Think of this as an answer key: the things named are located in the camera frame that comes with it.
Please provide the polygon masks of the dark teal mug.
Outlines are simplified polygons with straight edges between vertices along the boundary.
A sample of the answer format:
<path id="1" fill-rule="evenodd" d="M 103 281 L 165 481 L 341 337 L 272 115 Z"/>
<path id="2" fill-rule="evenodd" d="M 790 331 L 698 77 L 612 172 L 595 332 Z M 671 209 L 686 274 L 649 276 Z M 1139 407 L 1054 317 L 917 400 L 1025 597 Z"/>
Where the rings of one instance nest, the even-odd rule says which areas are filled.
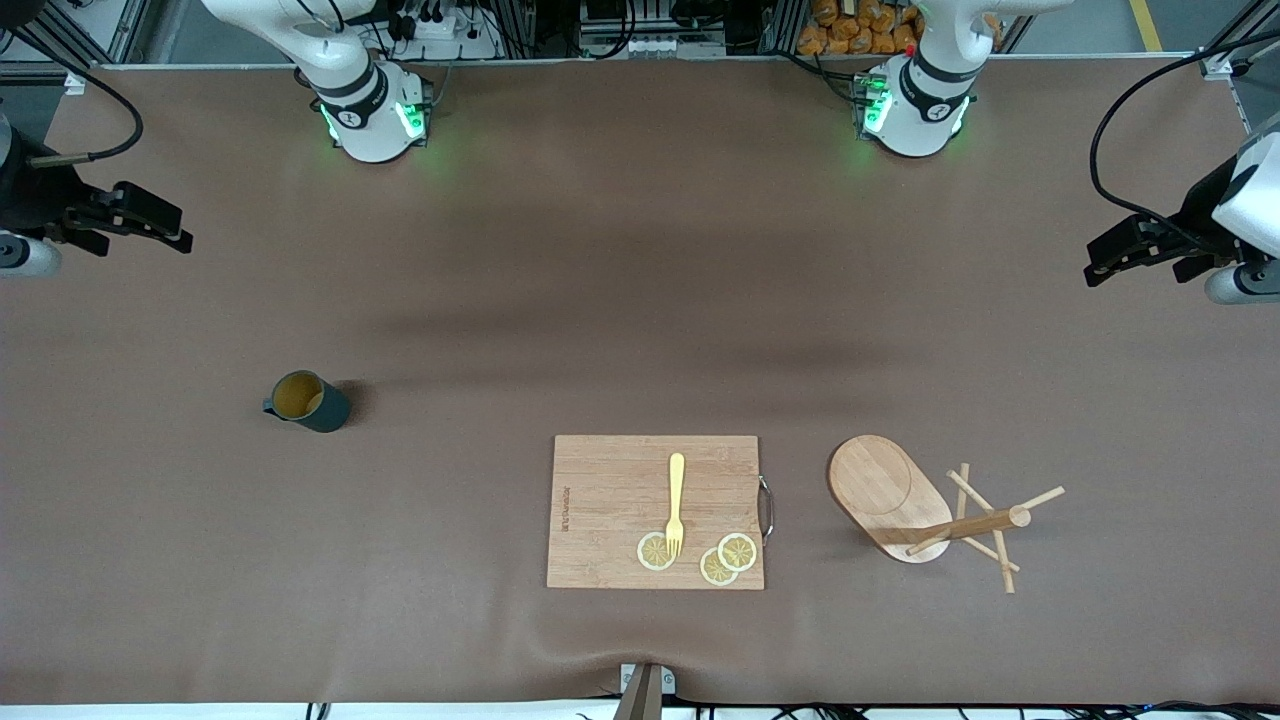
<path id="1" fill-rule="evenodd" d="M 310 370 L 282 377 L 262 401 L 262 411 L 317 433 L 339 430 L 349 419 L 347 395 Z"/>

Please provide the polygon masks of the wooden mug tree rack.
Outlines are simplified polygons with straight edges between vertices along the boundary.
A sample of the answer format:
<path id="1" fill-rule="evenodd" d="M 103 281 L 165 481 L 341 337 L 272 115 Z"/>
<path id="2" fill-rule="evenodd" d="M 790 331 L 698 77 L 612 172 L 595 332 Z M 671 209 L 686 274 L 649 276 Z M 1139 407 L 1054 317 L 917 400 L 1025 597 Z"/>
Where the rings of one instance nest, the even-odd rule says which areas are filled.
<path id="1" fill-rule="evenodd" d="M 835 502 L 884 556 L 922 565 L 963 544 L 995 561 L 1004 592 L 1015 593 L 1021 569 L 1010 557 L 1007 534 L 1029 527 L 1033 510 L 1062 497 L 1064 487 L 997 507 L 973 486 L 969 464 L 946 477 L 956 488 L 955 501 L 947 501 L 896 442 L 856 436 L 833 452 L 827 484 Z"/>

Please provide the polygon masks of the orange snack packets pile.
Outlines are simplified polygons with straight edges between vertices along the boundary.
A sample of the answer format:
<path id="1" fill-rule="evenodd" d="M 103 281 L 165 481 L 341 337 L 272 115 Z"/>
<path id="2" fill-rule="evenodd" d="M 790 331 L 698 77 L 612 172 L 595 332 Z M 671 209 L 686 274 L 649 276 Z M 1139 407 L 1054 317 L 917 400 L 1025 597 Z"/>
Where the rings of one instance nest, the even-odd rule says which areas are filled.
<path id="1" fill-rule="evenodd" d="M 810 0 L 796 54 L 905 54 L 916 47 L 925 27 L 922 8 L 906 0 Z"/>

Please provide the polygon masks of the brown table mat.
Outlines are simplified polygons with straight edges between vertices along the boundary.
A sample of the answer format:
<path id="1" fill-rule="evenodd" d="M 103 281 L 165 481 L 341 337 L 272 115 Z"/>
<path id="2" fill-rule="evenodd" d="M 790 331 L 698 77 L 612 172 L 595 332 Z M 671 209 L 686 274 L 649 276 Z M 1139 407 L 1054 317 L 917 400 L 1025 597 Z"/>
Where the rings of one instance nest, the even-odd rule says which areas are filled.
<path id="1" fill-rule="evenodd" d="M 453 70 L 428 146 L 289 70 L 115 70 L 83 169 L 184 211 L 0 281 L 0 703 L 475 702 L 672 667 L 703 703 L 1280 705 L 1280 306 L 1096 287 L 1087 154 L 1138 58 L 1000 60 L 909 161 L 786 61 Z M 262 411 L 310 370 L 317 433 Z M 559 434 L 755 436 L 763 591 L 547 585 Z M 922 565 L 835 502 L 856 436 L 955 501 Z"/>

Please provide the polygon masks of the white power strip with plugs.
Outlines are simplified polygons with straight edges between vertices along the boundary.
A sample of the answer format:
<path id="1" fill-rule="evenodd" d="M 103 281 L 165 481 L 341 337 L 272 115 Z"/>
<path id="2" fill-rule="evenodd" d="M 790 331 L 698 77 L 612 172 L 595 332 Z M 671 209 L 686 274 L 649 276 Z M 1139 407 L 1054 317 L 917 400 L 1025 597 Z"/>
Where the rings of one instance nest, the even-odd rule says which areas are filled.
<path id="1" fill-rule="evenodd" d="M 428 18 L 402 14 L 388 29 L 389 58 L 401 61 L 479 61 L 507 56 L 495 17 L 480 6 L 448 6 L 435 22 L 433 6 Z"/>

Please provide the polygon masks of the yellow plastic fork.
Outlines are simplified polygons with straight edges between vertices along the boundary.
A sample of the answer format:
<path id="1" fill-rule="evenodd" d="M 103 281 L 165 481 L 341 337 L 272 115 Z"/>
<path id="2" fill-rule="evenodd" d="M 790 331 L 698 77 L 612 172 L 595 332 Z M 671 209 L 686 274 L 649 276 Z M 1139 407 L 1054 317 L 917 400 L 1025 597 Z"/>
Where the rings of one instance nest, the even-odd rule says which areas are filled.
<path id="1" fill-rule="evenodd" d="M 686 468 L 686 459 L 682 454 L 676 452 L 669 455 L 668 459 L 669 512 L 668 512 L 668 520 L 666 523 L 664 538 L 666 538 L 667 553 L 672 561 L 675 561 L 681 555 L 685 538 L 685 527 L 681 515 L 682 500 L 684 500 L 685 468 Z"/>

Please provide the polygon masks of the white socket strip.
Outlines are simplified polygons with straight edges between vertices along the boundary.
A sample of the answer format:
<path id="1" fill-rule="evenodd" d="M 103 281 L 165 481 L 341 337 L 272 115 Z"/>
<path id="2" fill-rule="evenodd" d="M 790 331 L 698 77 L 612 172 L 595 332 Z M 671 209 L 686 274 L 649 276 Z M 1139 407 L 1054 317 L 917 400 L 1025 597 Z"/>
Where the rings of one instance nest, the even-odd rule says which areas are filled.
<path id="1" fill-rule="evenodd" d="M 704 33 L 639 35 L 623 51 L 628 59 L 684 59 L 726 56 L 723 37 Z"/>

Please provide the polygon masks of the black control box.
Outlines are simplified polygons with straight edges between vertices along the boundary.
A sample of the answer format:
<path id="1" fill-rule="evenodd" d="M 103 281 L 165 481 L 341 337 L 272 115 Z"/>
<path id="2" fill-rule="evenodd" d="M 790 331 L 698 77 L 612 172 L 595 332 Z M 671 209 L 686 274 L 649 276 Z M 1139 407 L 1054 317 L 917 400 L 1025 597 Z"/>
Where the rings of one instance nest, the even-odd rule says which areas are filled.
<path id="1" fill-rule="evenodd" d="M 730 0 L 581 0 L 579 28 L 604 31 L 678 32 L 721 27 Z"/>

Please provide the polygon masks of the wooden cutting board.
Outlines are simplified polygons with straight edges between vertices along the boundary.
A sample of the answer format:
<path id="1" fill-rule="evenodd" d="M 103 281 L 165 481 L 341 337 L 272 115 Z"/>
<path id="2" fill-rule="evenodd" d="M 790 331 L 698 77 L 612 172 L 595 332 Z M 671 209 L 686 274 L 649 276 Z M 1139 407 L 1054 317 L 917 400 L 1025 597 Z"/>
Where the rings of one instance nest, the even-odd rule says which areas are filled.
<path id="1" fill-rule="evenodd" d="M 637 542 L 664 532 L 668 459 L 686 459 L 681 555 L 648 571 Z M 576 591 L 763 591 L 759 441 L 754 436 L 558 436 L 553 447 L 547 585 Z M 700 557 L 730 533 L 750 536 L 755 565 L 726 587 L 707 583 Z"/>

